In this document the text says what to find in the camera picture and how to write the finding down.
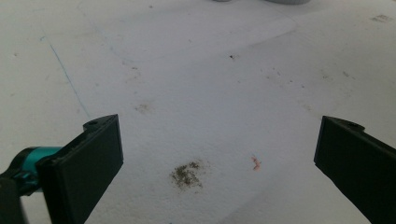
gray object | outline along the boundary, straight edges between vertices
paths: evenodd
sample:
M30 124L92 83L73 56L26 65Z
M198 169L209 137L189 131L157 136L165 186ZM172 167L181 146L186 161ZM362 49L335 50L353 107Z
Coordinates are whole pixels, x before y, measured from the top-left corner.
M266 0L268 2L285 4L285 5L300 5L309 2L310 0Z

teal robot part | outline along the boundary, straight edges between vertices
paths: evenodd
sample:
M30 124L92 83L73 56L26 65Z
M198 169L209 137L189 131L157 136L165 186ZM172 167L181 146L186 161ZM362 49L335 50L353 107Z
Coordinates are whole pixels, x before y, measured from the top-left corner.
M27 224L20 197L42 190L53 224L82 224L123 164L117 115L94 119L64 147L29 147L0 174L0 224Z

small particle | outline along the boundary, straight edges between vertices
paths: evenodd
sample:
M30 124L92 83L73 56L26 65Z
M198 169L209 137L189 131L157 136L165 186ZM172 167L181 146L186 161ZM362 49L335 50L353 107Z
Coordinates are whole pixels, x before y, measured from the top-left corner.
M237 59L237 58L239 58L239 55L230 55L230 58L233 60L233 61L235 61L235 59Z
M257 160L256 156L252 156L251 159L253 160L254 164L256 164L253 170L258 171L260 169L260 164L262 164L259 160Z

white floor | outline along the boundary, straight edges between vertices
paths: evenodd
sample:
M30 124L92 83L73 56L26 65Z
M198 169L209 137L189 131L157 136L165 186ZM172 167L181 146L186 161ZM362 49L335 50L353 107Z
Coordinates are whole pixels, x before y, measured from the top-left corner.
M369 223L313 158L323 115L396 147L395 73L394 0L4 0L0 171L117 113L124 165L87 223Z

